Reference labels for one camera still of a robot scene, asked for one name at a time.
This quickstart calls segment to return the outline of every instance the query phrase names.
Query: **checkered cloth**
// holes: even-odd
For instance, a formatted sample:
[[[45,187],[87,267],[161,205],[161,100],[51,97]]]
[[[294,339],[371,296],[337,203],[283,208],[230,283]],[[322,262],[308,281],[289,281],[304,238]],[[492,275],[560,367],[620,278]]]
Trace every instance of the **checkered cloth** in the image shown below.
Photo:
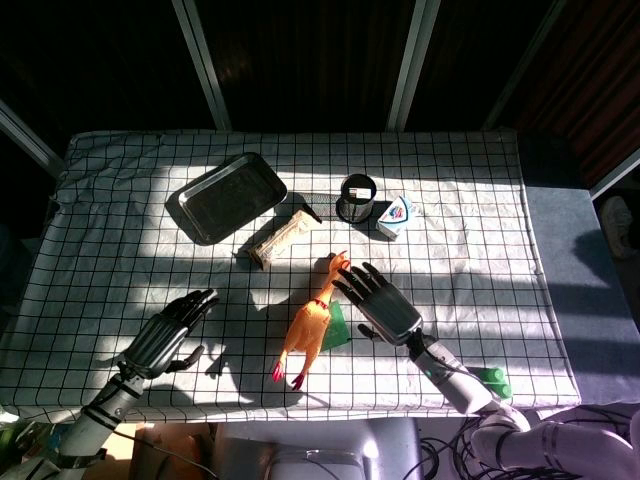
[[[287,185],[284,203],[212,246],[195,245],[165,209],[169,195],[230,155],[258,152]],[[205,354],[162,375],[130,421],[282,420],[447,415],[406,348],[373,342],[341,294],[350,343],[321,354],[301,392],[271,371],[289,322],[327,273],[327,255],[370,261],[422,314],[424,330],[467,366],[501,367],[513,405],[555,408],[579,395],[527,215],[515,134],[241,134],[97,132],[75,136],[20,314],[1,339],[0,403],[66,421],[117,371],[143,322],[194,289],[220,303],[180,349]],[[374,216],[350,226],[333,202],[366,173],[376,200],[406,195],[422,215],[390,242]],[[325,218],[269,271],[245,250],[301,202]]]

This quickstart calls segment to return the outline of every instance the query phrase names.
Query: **metal tray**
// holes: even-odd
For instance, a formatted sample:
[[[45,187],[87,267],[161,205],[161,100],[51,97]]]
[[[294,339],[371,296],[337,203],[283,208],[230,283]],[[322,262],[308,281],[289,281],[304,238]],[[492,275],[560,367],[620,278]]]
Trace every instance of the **metal tray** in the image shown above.
[[[280,203],[286,195],[287,187],[260,155],[243,153],[174,192],[167,209],[196,243],[211,245]],[[193,229],[185,227],[181,222],[184,219],[175,218],[169,203],[176,200]]]

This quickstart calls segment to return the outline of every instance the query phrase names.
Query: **gray table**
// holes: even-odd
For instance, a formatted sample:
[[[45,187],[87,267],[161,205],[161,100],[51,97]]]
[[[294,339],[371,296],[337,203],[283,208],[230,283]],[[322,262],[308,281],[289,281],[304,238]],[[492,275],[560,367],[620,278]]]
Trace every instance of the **gray table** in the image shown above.
[[[538,249],[582,402],[639,403],[640,334],[589,192],[555,140],[519,143]]]

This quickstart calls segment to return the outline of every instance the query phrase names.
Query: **small box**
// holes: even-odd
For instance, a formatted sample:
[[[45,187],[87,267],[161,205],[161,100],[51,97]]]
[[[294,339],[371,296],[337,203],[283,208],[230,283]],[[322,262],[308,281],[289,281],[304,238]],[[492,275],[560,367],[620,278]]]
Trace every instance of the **small box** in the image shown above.
[[[398,238],[415,216],[415,207],[408,198],[396,198],[378,219],[376,228],[391,240]]]

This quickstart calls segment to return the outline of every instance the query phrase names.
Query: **yellow rubber chicken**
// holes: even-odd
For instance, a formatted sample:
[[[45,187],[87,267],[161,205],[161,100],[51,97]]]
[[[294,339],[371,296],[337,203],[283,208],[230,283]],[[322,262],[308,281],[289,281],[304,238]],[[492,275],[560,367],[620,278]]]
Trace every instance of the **yellow rubber chicken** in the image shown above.
[[[335,288],[332,281],[340,278],[340,274],[338,273],[339,269],[347,270],[349,265],[351,265],[346,253],[347,251],[345,250],[331,259],[329,263],[329,275],[322,290],[314,299],[307,302],[298,310],[298,313],[296,313],[296,317],[293,319],[293,323],[287,332],[287,338],[284,341],[284,348],[280,354],[280,359],[272,374],[274,382],[279,382],[284,378],[285,363],[289,352],[292,350],[302,351],[306,354],[304,366],[302,367],[300,375],[293,380],[293,390],[300,390],[302,382],[304,382],[304,377],[309,373],[311,364],[318,356],[318,353],[320,353],[322,340],[329,326],[331,317],[329,314],[329,302],[331,301],[331,295]]]

